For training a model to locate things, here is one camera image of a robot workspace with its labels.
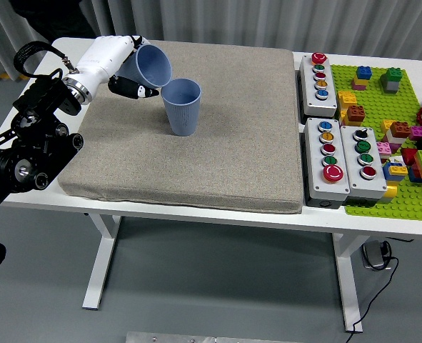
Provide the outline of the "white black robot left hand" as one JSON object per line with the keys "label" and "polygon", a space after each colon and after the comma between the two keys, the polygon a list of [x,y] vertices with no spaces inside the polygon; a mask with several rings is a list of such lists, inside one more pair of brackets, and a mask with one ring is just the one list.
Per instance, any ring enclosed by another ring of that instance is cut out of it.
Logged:
{"label": "white black robot left hand", "polygon": [[158,96],[159,90],[130,79],[126,71],[119,71],[140,47],[150,43],[138,35],[99,36],[80,58],[76,72],[66,75],[64,83],[80,104],[92,102],[100,84],[107,84],[112,93],[130,99]]}

